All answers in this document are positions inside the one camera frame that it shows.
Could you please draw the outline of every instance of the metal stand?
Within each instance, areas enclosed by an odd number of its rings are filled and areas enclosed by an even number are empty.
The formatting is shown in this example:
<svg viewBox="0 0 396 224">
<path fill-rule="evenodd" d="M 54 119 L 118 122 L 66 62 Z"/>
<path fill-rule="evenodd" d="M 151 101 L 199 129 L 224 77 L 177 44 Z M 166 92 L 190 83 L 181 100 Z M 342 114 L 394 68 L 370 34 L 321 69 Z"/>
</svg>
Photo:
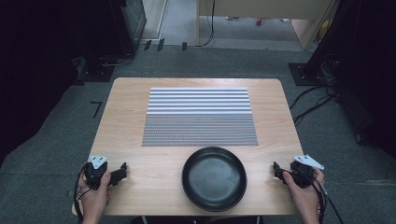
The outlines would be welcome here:
<svg viewBox="0 0 396 224">
<path fill-rule="evenodd" d="M 289 69 L 296 86 L 327 86 L 326 81 L 320 79 L 322 76 L 307 76 L 304 73 L 305 66 L 306 63 L 289 63 Z"/>
<path fill-rule="evenodd" d="M 117 60 L 109 62 L 111 64 L 116 63 Z M 114 66 L 102 66 L 98 65 L 94 68 L 89 69 L 85 64 L 78 74 L 77 81 L 89 81 L 89 82 L 108 82 L 113 75 Z"/>
</svg>

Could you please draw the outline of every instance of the white stripe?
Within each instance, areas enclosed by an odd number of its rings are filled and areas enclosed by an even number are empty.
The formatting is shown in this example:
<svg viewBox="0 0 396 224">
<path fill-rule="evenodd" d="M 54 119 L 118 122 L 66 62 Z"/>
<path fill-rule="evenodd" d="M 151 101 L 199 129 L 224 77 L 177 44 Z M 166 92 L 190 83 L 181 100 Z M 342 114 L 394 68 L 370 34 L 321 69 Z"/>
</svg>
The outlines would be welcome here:
<svg viewBox="0 0 396 224">
<path fill-rule="evenodd" d="M 245 109 L 251 110 L 250 106 L 240 106 L 240 107 L 149 107 L 148 110 L 235 110 L 235 109 Z"/>
<path fill-rule="evenodd" d="M 246 87 L 152 87 L 152 91 L 247 91 Z"/>
<path fill-rule="evenodd" d="M 153 104 L 153 103 L 148 103 L 148 107 L 151 107 L 151 106 L 157 106 L 157 105 L 161 105 L 161 106 L 163 106 L 163 105 L 185 105 L 185 106 L 187 106 L 187 105 L 203 105 L 203 106 L 205 106 L 205 105 L 248 105 L 248 106 L 250 106 L 250 103 L 228 103 L 228 102 L 223 102 L 223 103 L 183 103 L 183 104 Z"/>
<path fill-rule="evenodd" d="M 150 94 L 248 94 L 247 91 L 152 91 Z"/>
<path fill-rule="evenodd" d="M 150 102 L 200 102 L 200 101 L 205 101 L 205 102 L 222 102 L 222 101 L 228 101 L 228 102 L 249 102 L 248 98 L 247 99 L 149 99 Z"/>
<path fill-rule="evenodd" d="M 210 98 L 230 98 L 230 97 L 244 97 L 248 98 L 247 94 L 244 95 L 150 95 L 150 98 L 204 98 L 204 97 L 210 97 Z"/>
<path fill-rule="evenodd" d="M 228 115 L 228 114 L 251 114 L 251 111 L 179 111 L 179 112 L 152 112 L 152 111 L 148 111 L 148 115 L 181 115 L 181 114 L 224 114 L 224 115 Z"/>
</svg>

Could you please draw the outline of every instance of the grid pattern mat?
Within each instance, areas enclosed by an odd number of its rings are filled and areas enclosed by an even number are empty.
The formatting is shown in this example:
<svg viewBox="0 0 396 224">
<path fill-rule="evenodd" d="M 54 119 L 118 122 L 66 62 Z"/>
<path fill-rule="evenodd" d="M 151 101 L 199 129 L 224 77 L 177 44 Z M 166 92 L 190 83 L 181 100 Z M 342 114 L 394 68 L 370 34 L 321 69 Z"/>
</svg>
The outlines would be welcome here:
<svg viewBox="0 0 396 224">
<path fill-rule="evenodd" d="M 247 88 L 151 88 L 142 147 L 257 145 Z"/>
</svg>

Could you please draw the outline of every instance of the wooden table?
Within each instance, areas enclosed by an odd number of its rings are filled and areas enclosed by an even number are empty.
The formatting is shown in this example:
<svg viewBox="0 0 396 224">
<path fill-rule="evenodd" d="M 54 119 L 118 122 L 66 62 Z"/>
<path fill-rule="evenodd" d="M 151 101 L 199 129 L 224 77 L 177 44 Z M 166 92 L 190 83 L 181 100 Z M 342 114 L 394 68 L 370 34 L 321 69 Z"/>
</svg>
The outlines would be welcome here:
<svg viewBox="0 0 396 224">
<path fill-rule="evenodd" d="M 142 147 L 151 87 L 247 87 L 258 146 L 226 147 L 244 164 L 247 190 L 234 208 L 206 212 L 185 195 L 181 172 L 200 147 Z M 239 216 L 295 214 L 287 186 L 274 178 L 273 161 L 288 169 L 302 155 L 288 104 L 277 79 L 142 78 L 114 81 L 92 155 L 108 157 L 108 170 L 127 162 L 127 177 L 112 190 L 112 216 Z"/>
<path fill-rule="evenodd" d="M 197 45 L 200 45 L 200 17 L 212 16 L 213 1 L 197 0 Z M 291 19 L 302 48 L 308 49 L 334 2 L 335 0 L 216 0 L 214 16 Z"/>
</svg>

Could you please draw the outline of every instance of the person's left hand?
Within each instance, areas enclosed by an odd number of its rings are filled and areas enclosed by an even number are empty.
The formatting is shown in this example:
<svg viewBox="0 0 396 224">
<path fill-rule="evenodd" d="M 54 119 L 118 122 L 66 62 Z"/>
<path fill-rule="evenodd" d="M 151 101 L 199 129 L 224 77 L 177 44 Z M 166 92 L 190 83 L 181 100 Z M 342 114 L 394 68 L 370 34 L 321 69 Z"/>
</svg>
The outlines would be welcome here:
<svg viewBox="0 0 396 224">
<path fill-rule="evenodd" d="M 106 205 L 110 202 L 110 190 L 107 189 L 110 182 L 111 173 L 106 171 L 101 179 L 98 190 L 89 189 L 85 180 L 80 177 L 78 186 L 82 195 L 82 209 L 84 213 L 83 223 L 99 223 L 105 212 Z"/>
</svg>

